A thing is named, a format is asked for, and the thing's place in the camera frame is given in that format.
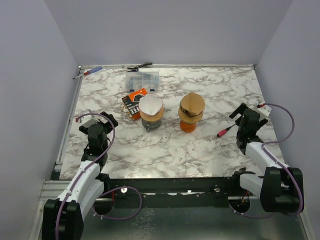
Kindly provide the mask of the grey glass dripper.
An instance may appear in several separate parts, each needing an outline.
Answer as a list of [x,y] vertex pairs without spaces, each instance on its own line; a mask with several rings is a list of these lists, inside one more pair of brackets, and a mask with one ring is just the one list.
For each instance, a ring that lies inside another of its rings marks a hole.
[[194,113],[194,112],[190,112],[190,111],[186,110],[182,106],[179,107],[179,110],[189,118],[194,118],[194,117],[197,117],[197,116],[200,116],[203,114],[203,111],[201,111],[200,113]]

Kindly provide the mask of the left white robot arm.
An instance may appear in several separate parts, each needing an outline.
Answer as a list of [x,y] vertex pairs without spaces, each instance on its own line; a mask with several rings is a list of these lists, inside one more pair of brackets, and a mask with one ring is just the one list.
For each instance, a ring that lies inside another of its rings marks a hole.
[[88,145],[84,149],[80,167],[66,189],[56,198],[48,199],[43,208],[43,240],[79,240],[84,229],[84,220],[88,212],[94,209],[98,198],[113,196],[116,191],[132,190],[138,196],[143,207],[143,194],[168,195],[204,192],[213,186],[214,181],[222,184],[227,195],[233,196],[243,191],[260,196],[263,179],[253,172],[241,171],[235,177],[200,177],[200,178],[137,178],[111,179],[101,170],[106,164],[108,150],[113,139],[108,139],[110,132],[115,132],[118,122],[114,116],[101,112],[99,117],[106,121],[87,121],[80,130],[88,136]]

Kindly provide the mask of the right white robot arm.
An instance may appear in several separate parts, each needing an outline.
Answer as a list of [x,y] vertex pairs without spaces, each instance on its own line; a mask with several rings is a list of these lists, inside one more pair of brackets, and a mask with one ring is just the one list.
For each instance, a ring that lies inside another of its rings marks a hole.
[[270,114],[266,107],[266,103],[261,103],[255,111],[242,103],[229,116],[233,119],[240,115],[235,121],[238,127],[236,145],[264,173],[259,177],[251,171],[236,171],[231,177],[232,186],[258,197],[267,213],[300,214],[304,210],[302,171],[278,160],[267,150],[267,142],[257,135]]

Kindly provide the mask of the brown paper coffee filter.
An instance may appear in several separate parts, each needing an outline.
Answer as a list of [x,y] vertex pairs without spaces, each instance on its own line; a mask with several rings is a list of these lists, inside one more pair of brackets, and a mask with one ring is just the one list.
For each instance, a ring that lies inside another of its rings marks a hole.
[[191,92],[182,98],[180,108],[191,116],[196,116],[204,111],[205,101],[201,95]]

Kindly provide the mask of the orange coffee filter box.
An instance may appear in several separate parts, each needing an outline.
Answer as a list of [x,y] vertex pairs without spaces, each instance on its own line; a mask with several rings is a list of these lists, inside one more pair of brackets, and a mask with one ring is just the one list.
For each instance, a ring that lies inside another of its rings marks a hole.
[[140,90],[132,92],[129,95],[124,96],[122,98],[122,102],[124,103],[124,108],[127,109],[129,118],[131,120],[135,121],[141,117],[140,110],[139,110],[140,99],[147,94],[148,92],[146,91],[146,89],[141,88]]

